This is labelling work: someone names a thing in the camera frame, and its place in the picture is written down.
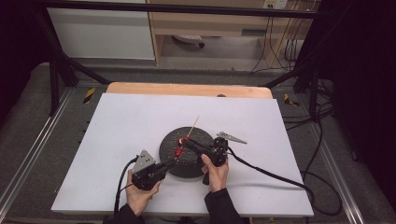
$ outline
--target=hand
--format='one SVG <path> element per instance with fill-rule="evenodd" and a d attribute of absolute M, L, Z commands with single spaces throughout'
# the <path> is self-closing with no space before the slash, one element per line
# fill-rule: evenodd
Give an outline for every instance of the hand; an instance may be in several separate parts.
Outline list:
<path fill-rule="evenodd" d="M 204 174 L 209 172 L 209 190 L 211 192 L 216 192 L 225 189 L 229 170 L 228 159 L 220 167 L 216 167 L 205 154 L 201 155 L 201 159 L 205 165 L 202 168 L 202 172 L 204 172 Z"/>
<path fill-rule="evenodd" d="M 142 214 L 143 210 L 145 210 L 146 206 L 149 203 L 149 200 L 152 199 L 152 196 L 158 193 L 158 191 L 160 190 L 160 184 L 161 181 L 158 181 L 152 188 L 152 190 L 138 189 L 135 185 L 132 185 L 132 170 L 128 171 L 126 186 L 129 187 L 125 189 L 126 200 L 137 217 L 139 217 Z"/>

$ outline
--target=aluminum rail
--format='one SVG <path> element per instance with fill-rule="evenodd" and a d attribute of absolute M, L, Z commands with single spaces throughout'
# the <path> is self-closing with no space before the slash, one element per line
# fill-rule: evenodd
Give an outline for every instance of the aluminum rail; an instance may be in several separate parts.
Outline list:
<path fill-rule="evenodd" d="M 32 170 L 33 166 L 35 165 L 35 161 L 37 160 L 38 156 L 40 155 L 41 150 L 43 149 L 44 145 L 46 145 L 47 140 L 50 138 L 52 130 L 55 128 L 56 123 L 58 122 L 59 118 L 61 117 L 64 109 L 67 106 L 69 101 L 69 97 L 73 93 L 73 88 L 68 88 L 61 100 L 60 106 L 55 114 L 48 118 L 46 124 L 44 125 L 43 129 L 41 130 L 40 134 L 38 135 L 37 139 L 33 143 L 32 147 L 30 148 L 29 152 L 27 153 L 25 159 L 21 163 L 20 168 L 18 169 L 17 173 L 14 175 L 12 180 L 9 182 L 6 190 L 0 197 L 0 223 L 6 217 L 8 209 L 11 207 L 12 203 L 14 202 L 15 198 L 18 195 L 18 192 L 23 186 L 24 181 L 26 180 L 27 176 L 29 175 L 30 171 Z"/>

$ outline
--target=black sleeve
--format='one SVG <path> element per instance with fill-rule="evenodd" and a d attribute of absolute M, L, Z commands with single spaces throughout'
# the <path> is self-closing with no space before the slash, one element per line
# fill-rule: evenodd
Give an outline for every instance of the black sleeve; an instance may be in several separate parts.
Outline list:
<path fill-rule="evenodd" d="M 205 196 L 205 203 L 210 215 L 210 224 L 244 224 L 233 207 L 233 201 L 231 201 L 227 189 L 221 189 L 214 193 L 209 192 Z"/>
<path fill-rule="evenodd" d="M 137 217 L 128 204 L 125 204 L 120 211 L 104 224 L 143 224 L 141 218 Z"/>

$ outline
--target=white table surface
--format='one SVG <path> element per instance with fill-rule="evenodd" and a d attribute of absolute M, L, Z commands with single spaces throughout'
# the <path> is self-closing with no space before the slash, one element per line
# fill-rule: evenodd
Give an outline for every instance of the white table surface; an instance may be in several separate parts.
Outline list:
<path fill-rule="evenodd" d="M 142 149 L 159 161 L 159 147 L 174 129 L 196 127 L 212 137 L 224 131 L 252 165 L 302 183 L 276 100 L 104 93 L 51 210 L 64 214 L 111 214 L 122 169 Z M 243 217 L 313 216 L 301 188 L 263 175 L 229 157 L 227 189 Z M 168 174 L 145 210 L 158 216 L 207 215 L 202 178 Z M 120 206 L 126 202 L 121 194 Z"/>

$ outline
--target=white cabinet door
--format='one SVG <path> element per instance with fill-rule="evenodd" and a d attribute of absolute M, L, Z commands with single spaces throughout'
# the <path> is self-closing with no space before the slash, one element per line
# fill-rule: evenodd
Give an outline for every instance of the white cabinet door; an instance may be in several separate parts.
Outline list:
<path fill-rule="evenodd" d="M 155 59 L 147 12 L 49 8 L 49 15 L 62 48 L 70 57 Z"/>

